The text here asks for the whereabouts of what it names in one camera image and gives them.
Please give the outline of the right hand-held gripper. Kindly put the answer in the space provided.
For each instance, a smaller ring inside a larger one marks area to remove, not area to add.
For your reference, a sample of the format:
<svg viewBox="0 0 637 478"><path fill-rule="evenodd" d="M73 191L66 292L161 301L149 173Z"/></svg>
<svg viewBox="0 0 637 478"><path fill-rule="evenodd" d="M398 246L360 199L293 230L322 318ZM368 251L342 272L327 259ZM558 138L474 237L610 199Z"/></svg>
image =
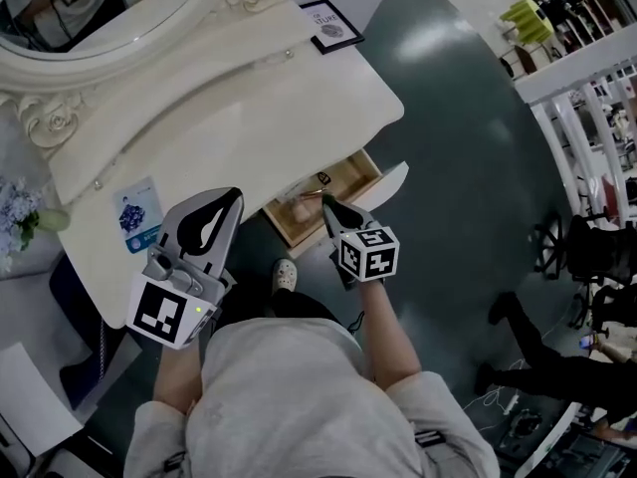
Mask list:
<svg viewBox="0 0 637 478"><path fill-rule="evenodd" d="M369 212L331 194L322 196L321 206L325 228L333 238L330 258L347 290L396 274L400 244L390 227L370 228L375 219Z"/></svg>

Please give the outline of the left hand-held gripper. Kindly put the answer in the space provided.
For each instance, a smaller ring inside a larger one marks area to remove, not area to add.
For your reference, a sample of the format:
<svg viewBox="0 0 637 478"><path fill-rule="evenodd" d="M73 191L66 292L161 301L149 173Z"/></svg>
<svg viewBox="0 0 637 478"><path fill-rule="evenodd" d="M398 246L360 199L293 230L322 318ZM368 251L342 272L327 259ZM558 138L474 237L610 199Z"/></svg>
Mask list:
<svg viewBox="0 0 637 478"><path fill-rule="evenodd" d="M133 275L126 317L130 329L182 350L219 318L221 301L235 285L222 270L243 210L241 190L215 188L167 212L157 243L178 258L159 246L149 248L146 266Z"/></svg>

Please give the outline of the large wooden drawer white front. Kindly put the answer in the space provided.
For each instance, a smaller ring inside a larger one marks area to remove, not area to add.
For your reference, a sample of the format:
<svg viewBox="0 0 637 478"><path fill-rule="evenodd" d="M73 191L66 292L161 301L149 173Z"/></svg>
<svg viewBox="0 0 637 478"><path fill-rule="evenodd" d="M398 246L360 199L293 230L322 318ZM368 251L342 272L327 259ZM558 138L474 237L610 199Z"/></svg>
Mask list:
<svg viewBox="0 0 637 478"><path fill-rule="evenodd" d="M409 166L402 161L382 171L369 154L361 149L321 171L331 177L331 183L326 187L337 200L371 212L398 192L407 177ZM313 218L306 224L296 224L290 213L290 204L300 193L322 187L315 173L288 186L263 207L265 216L285 242L287 255L291 259L298 258L326 236L321 197L305 200L313 211Z"/></svg>

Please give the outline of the blue and white card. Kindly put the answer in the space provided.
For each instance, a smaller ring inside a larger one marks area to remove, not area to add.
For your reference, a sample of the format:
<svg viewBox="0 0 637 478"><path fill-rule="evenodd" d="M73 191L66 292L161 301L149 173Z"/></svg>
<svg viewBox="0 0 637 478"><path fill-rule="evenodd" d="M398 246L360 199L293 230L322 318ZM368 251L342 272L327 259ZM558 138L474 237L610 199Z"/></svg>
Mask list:
<svg viewBox="0 0 637 478"><path fill-rule="evenodd" d="M163 221L151 177L118 191L113 196L117 223L130 254L146 250L155 242Z"/></svg>

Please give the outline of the person's right forearm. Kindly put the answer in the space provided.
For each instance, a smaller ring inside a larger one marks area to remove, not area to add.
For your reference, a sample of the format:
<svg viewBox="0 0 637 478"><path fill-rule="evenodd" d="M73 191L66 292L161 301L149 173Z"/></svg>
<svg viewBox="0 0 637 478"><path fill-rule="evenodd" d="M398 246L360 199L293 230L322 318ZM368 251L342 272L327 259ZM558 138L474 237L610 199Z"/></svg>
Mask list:
<svg viewBox="0 0 637 478"><path fill-rule="evenodd" d="M376 384L387 390L422 371L415 349L403 330L380 281L360 283L366 350Z"/></svg>

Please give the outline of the person's left forearm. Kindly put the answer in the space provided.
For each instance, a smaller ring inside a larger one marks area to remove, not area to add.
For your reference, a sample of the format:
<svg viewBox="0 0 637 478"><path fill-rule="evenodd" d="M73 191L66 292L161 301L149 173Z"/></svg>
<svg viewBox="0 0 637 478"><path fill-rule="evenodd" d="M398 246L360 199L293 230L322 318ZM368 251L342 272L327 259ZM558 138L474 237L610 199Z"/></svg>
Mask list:
<svg viewBox="0 0 637 478"><path fill-rule="evenodd" d="M153 401L188 414L202 395L199 338L181 350L164 347L153 387Z"/></svg>

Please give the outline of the white clog shoe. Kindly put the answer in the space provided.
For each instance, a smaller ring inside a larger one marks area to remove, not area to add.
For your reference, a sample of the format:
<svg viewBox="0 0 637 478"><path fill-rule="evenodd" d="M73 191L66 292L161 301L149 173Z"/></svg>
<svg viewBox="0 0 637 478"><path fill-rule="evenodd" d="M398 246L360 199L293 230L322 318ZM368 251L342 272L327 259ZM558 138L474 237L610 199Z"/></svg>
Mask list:
<svg viewBox="0 0 637 478"><path fill-rule="evenodd" d="M273 267L272 293L286 290L293 292L298 282L298 269L289 259L279 259Z"/></svg>

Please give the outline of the person's black trousers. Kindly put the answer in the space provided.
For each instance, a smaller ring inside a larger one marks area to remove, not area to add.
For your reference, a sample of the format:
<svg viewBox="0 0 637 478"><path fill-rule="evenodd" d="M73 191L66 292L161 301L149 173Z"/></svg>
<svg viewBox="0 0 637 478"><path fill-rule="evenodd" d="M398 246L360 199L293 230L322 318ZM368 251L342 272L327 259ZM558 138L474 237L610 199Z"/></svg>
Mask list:
<svg viewBox="0 0 637 478"><path fill-rule="evenodd" d="M340 321L322 303L300 292L285 288L277 290L269 300L269 308L277 318L324 319Z"/></svg>

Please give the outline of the dark blue bag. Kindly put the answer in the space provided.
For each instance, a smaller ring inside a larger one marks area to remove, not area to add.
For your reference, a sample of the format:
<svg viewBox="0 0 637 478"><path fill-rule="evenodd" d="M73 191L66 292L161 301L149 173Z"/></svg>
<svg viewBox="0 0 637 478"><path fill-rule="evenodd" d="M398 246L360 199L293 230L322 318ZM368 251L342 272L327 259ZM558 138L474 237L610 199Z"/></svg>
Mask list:
<svg viewBox="0 0 637 478"><path fill-rule="evenodd" d="M71 408L76 409L105 378L106 326L67 255L55 266L49 287L71 327L89 349L86 358L60 370L63 390Z"/></svg>

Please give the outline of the person's grey shirt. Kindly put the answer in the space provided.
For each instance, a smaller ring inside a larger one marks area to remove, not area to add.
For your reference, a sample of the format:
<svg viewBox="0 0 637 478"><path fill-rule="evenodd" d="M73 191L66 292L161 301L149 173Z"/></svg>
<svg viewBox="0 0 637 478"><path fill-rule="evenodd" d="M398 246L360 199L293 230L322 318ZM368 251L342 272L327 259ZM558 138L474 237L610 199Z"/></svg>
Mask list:
<svg viewBox="0 0 637 478"><path fill-rule="evenodd" d="M188 414L158 401L138 408L124 478L500 478L439 374L381 389L329 320L224 327L202 381Z"/></svg>

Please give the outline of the black framed picture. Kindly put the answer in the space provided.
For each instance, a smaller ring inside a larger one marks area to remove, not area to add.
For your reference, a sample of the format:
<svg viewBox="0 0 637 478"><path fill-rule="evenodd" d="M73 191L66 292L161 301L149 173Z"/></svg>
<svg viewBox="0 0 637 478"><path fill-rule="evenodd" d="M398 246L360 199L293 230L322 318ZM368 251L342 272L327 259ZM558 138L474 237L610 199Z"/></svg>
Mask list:
<svg viewBox="0 0 637 478"><path fill-rule="evenodd" d="M300 6L318 26L311 38L314 46L323 54L362 43L362 34L329 1L317 0Z"/></svg>

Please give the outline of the white board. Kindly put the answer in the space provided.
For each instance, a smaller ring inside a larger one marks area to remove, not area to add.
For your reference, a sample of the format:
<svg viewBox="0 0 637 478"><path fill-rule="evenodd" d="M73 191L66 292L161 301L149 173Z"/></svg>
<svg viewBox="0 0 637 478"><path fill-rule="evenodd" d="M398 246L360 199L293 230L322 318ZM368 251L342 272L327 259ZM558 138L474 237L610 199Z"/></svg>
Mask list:
<svg viewBox="0 0 637 478"><path fill-rule="evenodd" d="M84 427L51 389L21 343L0 351L0 415L35 457Z"/></svg>

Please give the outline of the white railing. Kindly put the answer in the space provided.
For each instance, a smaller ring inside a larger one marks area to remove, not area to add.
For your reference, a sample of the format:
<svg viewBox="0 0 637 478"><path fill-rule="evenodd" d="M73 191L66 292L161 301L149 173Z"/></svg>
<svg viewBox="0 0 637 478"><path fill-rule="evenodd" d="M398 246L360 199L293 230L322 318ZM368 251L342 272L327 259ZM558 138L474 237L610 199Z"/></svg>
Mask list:
<svg viewBox="0 0 637 478"><path fill-rule="evenodd" d="M624 92L619 73L631 68L637 75L637 56L613 64L586 64L561 59L514 81L530 107L551 151L571 212L607 213L602 228L637 225L637 201L629 201L627 181L637 180L637 158L622 169L620 124L609 123L605 95L618 96L626 112L630 150L637 153L637 114Z"/></svg>

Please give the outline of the green stool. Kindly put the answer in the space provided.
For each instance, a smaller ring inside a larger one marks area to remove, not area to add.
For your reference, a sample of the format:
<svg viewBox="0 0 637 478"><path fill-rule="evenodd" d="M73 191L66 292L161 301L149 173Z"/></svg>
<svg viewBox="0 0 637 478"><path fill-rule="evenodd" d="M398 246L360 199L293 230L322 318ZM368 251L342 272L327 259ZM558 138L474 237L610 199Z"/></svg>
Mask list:
<svg viewBox="0 0 637 478"><path fill-rule="evenodd" d="M545 13L533 0L520 0L500 16L503 22L514 24L518 42L522 45L542 43L554 33Z"/></svg>

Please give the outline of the oval mirror ornate white frame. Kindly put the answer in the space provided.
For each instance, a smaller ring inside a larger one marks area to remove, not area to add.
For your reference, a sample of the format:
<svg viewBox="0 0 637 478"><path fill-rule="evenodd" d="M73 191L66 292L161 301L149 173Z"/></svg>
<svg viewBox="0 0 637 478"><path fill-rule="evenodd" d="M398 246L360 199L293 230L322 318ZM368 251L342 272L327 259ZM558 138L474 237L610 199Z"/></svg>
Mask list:
<svg viewBox="0 0 637 478"><path fill-rule="evenodd" d="M53 21L67 35L58 52L36 25L19 23L18 0L0 0L0 97L11 98L26 135L53 148L79 126L77 94L143 61L190 31L212 12L261 12L279 0L124 0L112 20L85 39L71 34L61 14L69 0L50 0Z"/></svg>

